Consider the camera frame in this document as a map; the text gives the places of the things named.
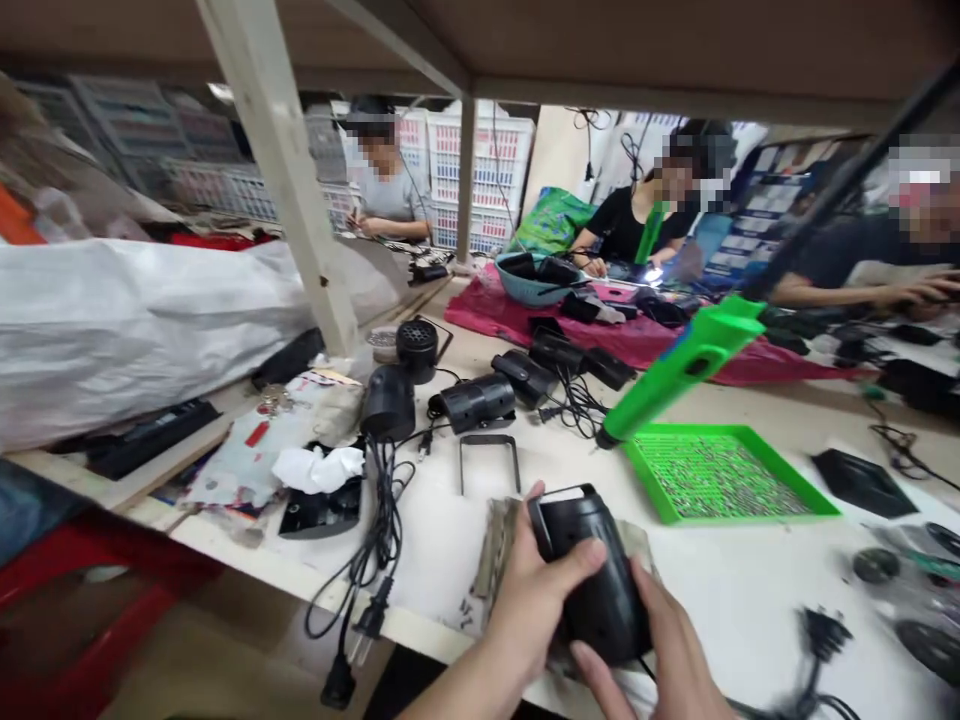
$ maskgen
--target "white table surface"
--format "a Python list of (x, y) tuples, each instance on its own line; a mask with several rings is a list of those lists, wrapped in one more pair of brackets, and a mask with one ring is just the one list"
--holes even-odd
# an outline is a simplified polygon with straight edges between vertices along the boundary
[[(424, 314), (439, 321), (449, 298), (463, 287), (463, 281), (451, 283)], [(440, 365), (461, 377), (489, 372), (493, 355), (510, 347), (502, 340), (442, 324), (454, 331), (455, 339)], [(427, 398), (450, 382), (448, 376), (438, 374), (417, 388), (419, 427), (426, 425)], [(592, 379), (590, 385), (608, 405), (619, 395)], [(851, 388), (839, 381), (756, 389), (700, 385), (660, 421), (750, 425), (826, 493), (809, 456), (828, 447), (889, 467), (867, 429), (874, 416)], [(909, 408), (887, 410), (891, 422), (920, 435), (915, 450), (925, 462), (947, 476), (955, 471), (960, 446), (952, 430)], [(842, 655), (824, 669), (823, 691), (844, 699), (865, 720), (948, 716), (951, 691), (900, 646), (849, 570), (852, 553), (876, 544), (860, 522), (883, 521), (868, 518), (827, 493), (845, 519), (670, 528), (659, 521), (622, 452), (594, 450), (592, 442), (558, 420), (543, 426), (527, 412), (508, 429), (493, 432), (506, 432), (516, 439), (524, 491), (537, 479), (543, 479), (548, 490), (591, 482), (614, 516), (647, 530), (663, 581), (687, 608), (725, 694), (759, 707), (792, 697), (807, 659), (797, 613), (804, 606), (823, 606), (843, 612), (854, 636)], [(415, 445), (410, 443), (402, 451), (404, 459), (415, 456)], [(469, 451), (466, 497), (459, 497), (457, 441), (446, 430), (438, 433), (433, 453), (418, 466), (413, 484), (401, 499), (407, 534), (383, 629), (391, 640), (444, 663), (455, 660), (472, 642), (443, 621), (459, 605), (475, 572), (485, 500), (513, 493), (505, 449)], [(902, 484), (923, 511), (922, 518), (914, 515), (904, 521), (935, 520), (960, 532), (960, 515), (944, 504), (960, 506), (960, 493), (935, 480)], [(170, 514), (155, 501), (142, 503), (131, 515), (156, 527), (172, 525)], [(203, 514), (183, 520), (171, 537), (304, 600), (329, 574), (318, 568), (330, 566), (334, 555), (347, 552), (350, 543), (356, 542), (346, 535), (300, 544), (274, 539), (250, 549), (234, 542)], [(342, 585), (335, 586), (320, 604), (336, 607), (342, 591)], [(454, 599), (456, 604), (450, 607)], [(534, 683), (525, 697), (568, 717), (598, 716), (585, 688), (550, 674)]]

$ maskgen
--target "pink fabric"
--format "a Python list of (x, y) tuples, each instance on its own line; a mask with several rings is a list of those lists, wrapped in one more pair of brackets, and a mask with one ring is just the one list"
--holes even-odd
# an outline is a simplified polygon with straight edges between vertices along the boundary
[[(600, 297), (613, 299), (606, 285), (598, 285)], [(600, 346), (627, 364), (645, 370), (670, 347), (681, 330), (668, 330), (639, 314), (622, 325), (600, 325), (571, 320), (560, 315), (559, 306), (531, 309), (511, 300), (503, 291), (493, 263), (473, 279), (460, 295), (453, 298), (443, 314), (444, 320), (484, 335), (502, 337), (529, 347), (531, 317), (555, 317), (573, 342), (584, 348)], [(807, 362), (764, 338), (751, 343), (733, 358), (713, 380), (724, 385), (790, 382), (854, 378), (856, 369), (841, 370)]]

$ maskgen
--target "green tray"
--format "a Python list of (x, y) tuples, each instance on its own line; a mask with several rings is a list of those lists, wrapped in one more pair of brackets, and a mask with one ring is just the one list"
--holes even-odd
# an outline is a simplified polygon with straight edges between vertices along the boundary
[(624, 447), (667, 525), (840, 516), (746, 425), (648, 425)]

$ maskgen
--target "red stool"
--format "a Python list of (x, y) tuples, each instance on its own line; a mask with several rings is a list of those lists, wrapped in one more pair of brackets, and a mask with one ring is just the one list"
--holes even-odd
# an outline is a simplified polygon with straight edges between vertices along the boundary
[(150, 629), (181, 597), (222, 569), (216, 561), (165, 535), (90, 509), (0, 569), (0, 612), (56, 578), (100, 565), (128, 567), (150, 584), (59, 674), (27, 677), (17, 675), (16, 668), (4, 669), (0, 717), (96, 720), (113, 699), (117, 681)]

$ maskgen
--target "white plastic bag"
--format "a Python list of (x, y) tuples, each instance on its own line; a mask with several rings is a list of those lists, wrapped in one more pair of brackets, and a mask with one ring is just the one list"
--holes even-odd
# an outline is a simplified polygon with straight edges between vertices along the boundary
[[(349, 288), (360, 322), (406, 291), (392, 258), (338, 251), (348, 288), (360, 273)], [(105, 239), (0, 245), (0, 451), (214, 390), (313, 325), (283, 242), (236, 253)]]

